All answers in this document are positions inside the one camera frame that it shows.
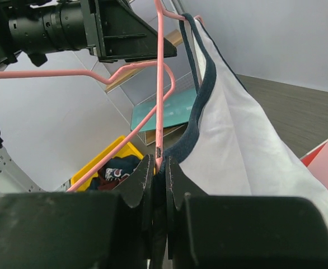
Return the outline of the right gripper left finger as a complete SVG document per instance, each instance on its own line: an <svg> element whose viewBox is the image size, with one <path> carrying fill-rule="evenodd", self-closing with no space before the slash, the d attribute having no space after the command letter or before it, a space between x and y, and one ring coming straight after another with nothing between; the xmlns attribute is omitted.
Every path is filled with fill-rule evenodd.
<svg viewBox="0 0 328 269"><path fill-rule="evenodd" d="M0 268L146 268L153 156L110 191L0 196Z"/></svg>

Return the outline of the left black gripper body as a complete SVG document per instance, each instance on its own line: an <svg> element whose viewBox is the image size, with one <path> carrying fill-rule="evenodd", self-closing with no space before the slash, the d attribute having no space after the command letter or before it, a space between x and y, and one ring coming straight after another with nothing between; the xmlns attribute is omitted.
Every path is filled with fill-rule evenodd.
<svg viewBox="0 0 328 269"><path fill-rule="evenodd" d="M90 55L96 56L100 62L105 62L106 51L99 1L80 0L80 4L87 40L86 48Z"/></svg>

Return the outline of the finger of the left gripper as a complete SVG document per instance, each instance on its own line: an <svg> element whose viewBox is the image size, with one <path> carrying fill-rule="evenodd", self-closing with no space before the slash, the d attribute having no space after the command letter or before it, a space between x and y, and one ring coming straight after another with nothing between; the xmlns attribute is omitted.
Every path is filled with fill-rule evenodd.
<svg viewBox="0 0 328 269"><path fill-rule="evenodd" d="M134 13L128 1L97 1L101 62L157 58L158 32Z"/></svg>

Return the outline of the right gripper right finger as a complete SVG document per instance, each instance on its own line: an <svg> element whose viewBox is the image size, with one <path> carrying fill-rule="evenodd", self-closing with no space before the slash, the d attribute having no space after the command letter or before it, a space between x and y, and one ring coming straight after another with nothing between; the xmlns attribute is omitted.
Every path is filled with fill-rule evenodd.
<svg viewBox="0 0 328 269"><path fill-rule="evenodd" d="M299 197L210 196L166 161L174 268L328 268L328 228Z"/></svg>

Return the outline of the navy maroon tank top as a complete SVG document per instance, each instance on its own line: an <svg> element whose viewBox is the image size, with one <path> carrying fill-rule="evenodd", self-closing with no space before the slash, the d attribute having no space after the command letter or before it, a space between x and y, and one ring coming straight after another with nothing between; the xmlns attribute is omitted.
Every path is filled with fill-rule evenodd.
<svg viewBox="0 0 328 269"><path fill-rule="evenodd" d="M135 155L114 157L110 159L93 177L87 191L107 191L130 176L139 165L141 159Z"/></svg>

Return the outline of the white navy tank top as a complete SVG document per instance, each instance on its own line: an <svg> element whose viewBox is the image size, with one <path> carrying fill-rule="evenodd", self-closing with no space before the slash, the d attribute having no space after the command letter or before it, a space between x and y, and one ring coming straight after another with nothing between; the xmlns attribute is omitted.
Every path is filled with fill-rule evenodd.
<svg viewBox="0 0 328 269"><path fill-rule="evenodd" d="M328 227L328 190L282 141L205 27L190 14L180 30L196 99L183 136L165 149L203 191L310 200Z"/></svg>

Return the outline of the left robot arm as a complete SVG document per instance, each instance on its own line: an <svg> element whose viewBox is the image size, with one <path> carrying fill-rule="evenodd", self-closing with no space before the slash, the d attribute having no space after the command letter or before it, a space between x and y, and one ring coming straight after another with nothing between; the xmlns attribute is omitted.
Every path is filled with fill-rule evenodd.
<svg viewBox="0 0 328 269"><path fill-rule="evenodd" d="M0 1L0 66L26 53L39 67L49 53L82 49L105 63L153 60L157 39L127 1Z"/></svg>

